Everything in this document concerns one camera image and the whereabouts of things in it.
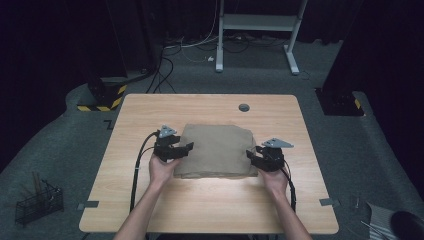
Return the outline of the white metal stand frame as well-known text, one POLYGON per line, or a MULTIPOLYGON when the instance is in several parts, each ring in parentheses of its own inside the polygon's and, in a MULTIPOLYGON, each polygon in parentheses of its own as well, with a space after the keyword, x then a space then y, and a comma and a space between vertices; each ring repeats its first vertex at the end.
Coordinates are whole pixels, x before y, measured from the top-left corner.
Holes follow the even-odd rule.
POLYGON ((220 0, 215 71, 221 73, 224 70, 223 36, 225 30, 274 31, 291 33, 289 43, 283 46, 283 50, 287 58, 291 73, 293 75, 299 75, 300 70, 293 54, 293 48, 303 20, 307 3, 308 0, 301 0, 298 13, 293 16, 252 15, 227 14, 224 7, 225 0, 220 0))

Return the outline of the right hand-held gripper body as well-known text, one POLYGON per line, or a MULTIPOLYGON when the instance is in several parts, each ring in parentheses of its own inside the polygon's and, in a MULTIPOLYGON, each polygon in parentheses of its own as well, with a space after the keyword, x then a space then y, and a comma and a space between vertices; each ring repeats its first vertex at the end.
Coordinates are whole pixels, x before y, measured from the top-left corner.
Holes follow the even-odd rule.
POLYGON ((264 154, 261 154, 265 162, 264 171, 274 172, 283 168, 286 163, 282 149, 293 148, 293 145, 278 138, 272 138, 263 142, 261 147, 264 147, 264 154))

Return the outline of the person's right hand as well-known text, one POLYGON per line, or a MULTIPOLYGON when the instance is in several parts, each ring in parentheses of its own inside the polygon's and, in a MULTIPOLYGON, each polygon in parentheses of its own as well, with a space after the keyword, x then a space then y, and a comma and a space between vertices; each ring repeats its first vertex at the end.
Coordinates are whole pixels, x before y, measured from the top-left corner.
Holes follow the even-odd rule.
POLYGON ((284 170, 274 172, 266 172, 260 170, 266 190, 271 196, 281 197, 286 196, 288 179, 284 170))

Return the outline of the black round object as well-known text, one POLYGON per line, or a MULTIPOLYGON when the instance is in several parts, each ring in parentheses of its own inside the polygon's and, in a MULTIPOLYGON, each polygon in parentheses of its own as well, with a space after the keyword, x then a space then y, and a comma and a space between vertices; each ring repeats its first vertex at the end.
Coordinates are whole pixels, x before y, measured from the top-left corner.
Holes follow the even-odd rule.
POLYGON ((424 240, 424 220, 407 211, 397 211, 390 219, 390 226, 400 240, 424 240))

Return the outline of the dark curtain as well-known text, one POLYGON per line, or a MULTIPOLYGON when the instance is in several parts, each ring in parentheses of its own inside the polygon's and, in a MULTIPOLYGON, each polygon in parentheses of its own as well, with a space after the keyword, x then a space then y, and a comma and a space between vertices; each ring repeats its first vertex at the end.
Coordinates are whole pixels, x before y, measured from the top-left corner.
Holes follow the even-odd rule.
POLYGON ((87 84, 106 97, 106 76, 124 76, 124 49, 141 41, 140 0, 0 0, 0 174, 66 96, 87 84))
POLYGON ((362 0, 322 87, 335 102, 354 91, 424 195, 424 0, 362 0))

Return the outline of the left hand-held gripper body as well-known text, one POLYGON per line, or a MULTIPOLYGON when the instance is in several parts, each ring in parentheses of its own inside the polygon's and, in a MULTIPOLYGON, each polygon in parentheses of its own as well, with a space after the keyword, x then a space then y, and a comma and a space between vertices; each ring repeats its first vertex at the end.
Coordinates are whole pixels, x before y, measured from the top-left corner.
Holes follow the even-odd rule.
POLYGON ((172 145, 172 136, 176 136, 176 131, 167 125, 163 125, 157 132, 156 142, 154 144, 154 154, 163 162, 168 159, 179 159, 183 157, 183 151, 172 145))

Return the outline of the black yellow striped stand base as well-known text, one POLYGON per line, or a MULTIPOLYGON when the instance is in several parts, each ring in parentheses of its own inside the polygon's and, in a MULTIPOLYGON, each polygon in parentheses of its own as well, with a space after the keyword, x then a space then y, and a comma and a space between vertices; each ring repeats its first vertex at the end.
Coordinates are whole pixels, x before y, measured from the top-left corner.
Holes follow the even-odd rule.
POLYGON ((100 79, 90 81, 77 103, 77 109, 83 112, 114 111, 121 103, 125 90, 124 84, 105 84, 100 79))

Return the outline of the person's left hand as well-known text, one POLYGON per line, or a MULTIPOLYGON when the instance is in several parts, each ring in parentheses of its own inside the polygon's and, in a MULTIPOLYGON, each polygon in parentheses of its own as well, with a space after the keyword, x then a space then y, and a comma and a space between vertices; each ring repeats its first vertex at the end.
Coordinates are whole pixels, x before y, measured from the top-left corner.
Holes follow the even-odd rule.
POLYGON ((181 163, 181 159, 163 162, 156 155, 152 155, 149 161, 150 183, 155 189, 163 188, 172 178, 174 169, 181 163))

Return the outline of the beige shorts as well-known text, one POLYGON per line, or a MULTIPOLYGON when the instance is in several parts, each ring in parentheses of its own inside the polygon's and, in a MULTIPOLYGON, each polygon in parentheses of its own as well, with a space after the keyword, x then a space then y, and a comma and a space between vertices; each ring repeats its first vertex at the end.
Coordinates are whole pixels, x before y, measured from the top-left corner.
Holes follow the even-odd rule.
POLYGON ((193 149, 174 170, 182 179, 256 177, 246 151, 253 150, 253 133, 236 125, 187 124, 180 145, 193 149))

